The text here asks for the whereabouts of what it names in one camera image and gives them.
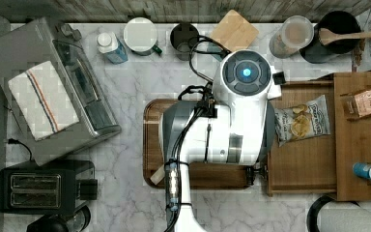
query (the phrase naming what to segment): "oven knob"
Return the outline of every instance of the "oven knob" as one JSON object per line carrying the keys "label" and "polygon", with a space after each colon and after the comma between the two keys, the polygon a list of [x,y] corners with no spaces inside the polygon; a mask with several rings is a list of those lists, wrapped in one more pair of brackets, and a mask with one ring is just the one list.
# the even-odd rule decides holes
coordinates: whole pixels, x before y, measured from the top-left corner
{"label": "oven knob", "polygon": [[73,29],[71,29],[71,26],[68,24],[63,24],[60,27],[60,30],[62,31],[63,35],[66,37],[71,36],[71,34],[73,34]]}
{"label": "oven knob", "polygon": [[73,39],[75,41],[80,41],[80,39],[82,39],[82,34],[79,30],[73,30]]}

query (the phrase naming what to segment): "wooden board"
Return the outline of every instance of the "wooden board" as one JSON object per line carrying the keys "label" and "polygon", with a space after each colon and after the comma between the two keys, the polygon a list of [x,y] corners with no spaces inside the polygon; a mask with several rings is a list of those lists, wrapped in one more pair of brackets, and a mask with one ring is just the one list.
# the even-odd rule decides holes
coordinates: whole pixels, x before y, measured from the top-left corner
{"label": "wooden board", "polygon": [[249,47],[258,33],[245,18],[231,10],[216,25],[210,37],[231,51],[237,51]]}
{"label": "wooden board", "polygon": [[371,87],[371,72],[337,73],[336,108],[337,200],[371,200],[371,183],[353,173],[356,162],[371,163],[371,117],[350,122],[344,118],[339,96]]}
{"label": "wooden board", "polygon": [[325,95],[331,135],[285,143],[273,141],[268,157],[268,194],[336,192],[335,117],[332,81],[291,82],[282,86],[275,108],[287,108]]}
{"label": "wooden board", "polygon": [[[158,121],[160,115],[175,100],[154,100],[144,110],[143,121],[143,177],[154,188],[164,188],[164,180],[153,184],[150,177],[163,165],[158,144]],[[244,166],[195,162],[189,166],[192,189],[245,189]]]}

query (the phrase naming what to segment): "kitchen counter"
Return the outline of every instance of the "kitchen counter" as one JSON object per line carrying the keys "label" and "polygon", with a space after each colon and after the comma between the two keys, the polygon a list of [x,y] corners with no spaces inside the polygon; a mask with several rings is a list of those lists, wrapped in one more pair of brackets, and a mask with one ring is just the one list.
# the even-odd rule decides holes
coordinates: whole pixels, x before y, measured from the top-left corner
{"label": "kitchen counter", "polygon": [[[272,34],[280,24],[254,24],[260,31],[251,49],[263,54],[288,80],[317,78],[333,72],[349,72],[351,60],[344,55],[330,64],[311,65],[300,55],[286,60],[274,58],[268,48]],[[157,26],[159,57],[137,56],[128,52],[128,62],[109,63],[98,53],[96,36],[113,31],[123,40],[124,24],[71,24],[82,33],[84,50],[97,75],[122,133],[70,159],[91,160],[100,181],[100,195],[90,203],[92,221],[85,231],[163,231],[165,221],[164,190],[150,188],[142,176],[143,110],[158,98],[175,99],[188,85],[204,84],[188,63],[174,55],[169,41],[175,24]],[[214,25],[198,25],[200,34],[209,35]],[[196,55],[195,68],[214,77],[219,62],[211,55]],[[8,119],[8,137],[20,137],[14,117]],[[7,166],[28,160],[21,146],[7,145]],[[246,190],[194,190],[193,206],[197,220],[208,231],[306,231],[306,209],[317,199],[314,194],[267,197],[262,181]],[[4,231],[25,231],[39,216],[5,215]]]}

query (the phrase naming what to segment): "oven door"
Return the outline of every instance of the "oven door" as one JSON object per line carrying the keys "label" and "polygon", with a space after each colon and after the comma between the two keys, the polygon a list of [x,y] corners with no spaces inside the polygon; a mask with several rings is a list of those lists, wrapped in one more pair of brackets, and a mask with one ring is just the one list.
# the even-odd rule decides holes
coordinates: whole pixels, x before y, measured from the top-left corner
{"label": "oven door", "polygon": [[116,120],[102,95],[83,49],[70,43],[53,41],[74,91],[94,131],[116,126]]}

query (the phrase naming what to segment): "white robot body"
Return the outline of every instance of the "white robot body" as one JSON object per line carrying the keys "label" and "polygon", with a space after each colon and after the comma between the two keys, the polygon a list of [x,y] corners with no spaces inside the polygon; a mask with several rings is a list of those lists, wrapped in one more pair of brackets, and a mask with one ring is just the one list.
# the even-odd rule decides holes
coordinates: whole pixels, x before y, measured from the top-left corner
{"label": "white robot body", "polygon": [[[200,117],[192,124],[178,157],[181,162],[182,203],[191,203],[186,163],[205,161],[253,165],[257,162],[264,142],[268,100],[281,96],[280,86],[274,84],[272,72],[270,64],[251,50],[234,52],[221,62],[213,82],[216,117]],[[190,113],[188,116],[179,105],[185,103],[167,110],[164,112],[166,115],[160,118],[159,143],[165,161],[170,157],[169,147],[177,139],[173,131],[184,128],[193,115]],[[187,121],[173,120],[185,115]],[[175,231],[205,231],[195,220],[189,205],[180,207]]]}

